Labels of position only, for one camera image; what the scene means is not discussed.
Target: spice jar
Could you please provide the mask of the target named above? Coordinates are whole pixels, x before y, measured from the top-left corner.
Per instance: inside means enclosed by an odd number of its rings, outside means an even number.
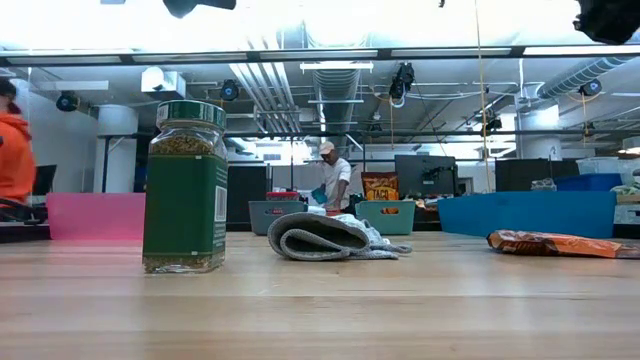
[[[224,261],[226,114],[198,101],[158,106],[149,146],[142,262],[147,273],[201,273]]]

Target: fluorescent light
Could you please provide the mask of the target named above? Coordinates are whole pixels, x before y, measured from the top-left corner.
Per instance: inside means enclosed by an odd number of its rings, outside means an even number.
[[[302,50],[263,51],[262,60],[305,60],[305,59],[368,59],[378,56],[378,50]]]
[[[120,64],[118,56],[33,56],[33,57],[9,57],[7,61],[11,65],[75,65],[75,64]]]
[[[536,46],[524,50],[524,55],[599,55],[640,53],[640,45]]]
[[[97,81],[44,81],[35,84],[42,91],[95,91],[109,90],[108,80]]]
[[[511,48],[484,48],[480,50],[482,55],[509,55]],[[406,58],[406,57],[437,57],[437,56],[451,56],[451,57],[463,57],[463,56],[478,56],[477,48],[462,48],[462,49],[399,49],[392,50],[391,57]]]
[[[247,60],[247,54],[243,52],[220,52],[173,55],[134,55],[133,60],[144,63],[244,61]]]
[[[372,70],[373,63],[350,63],[346,61],[323,61],[321,63],[302,63],[300,70]]]
[[[364,104],[364,100],[309,100],[307,104]]]
[[[4,50],[0,56],[27,57],[27,56],[93,56],[93,55],[127,55],[134,51],[126,48],[117,49],[78,49],[78,50]]]
[[[640,97],[640,93],[613,93],[611,96]]]

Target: computer monitor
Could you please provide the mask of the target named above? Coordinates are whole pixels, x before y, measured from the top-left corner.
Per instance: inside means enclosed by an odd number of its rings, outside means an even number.
[[[396,155],[400,196],[456,194],[458,167],[450,156]]]

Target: gray bin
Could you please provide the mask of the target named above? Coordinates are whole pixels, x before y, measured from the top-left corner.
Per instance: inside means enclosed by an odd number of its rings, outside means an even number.
[[[251,231],[256,235],[267,235],[269,226],[276,219],[305,211],[307,211],[307,205],[300,201],[249,201]]]

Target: chip bag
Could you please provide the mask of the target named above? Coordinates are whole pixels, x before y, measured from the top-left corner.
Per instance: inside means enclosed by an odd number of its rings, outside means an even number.
[[[636,246],[573,235],[499,230],[487,241],[491,248],[515,255],[640,259],[640,248]]]
[[[362,188],[367,200],[399,200],[397,173],[362,173]]]

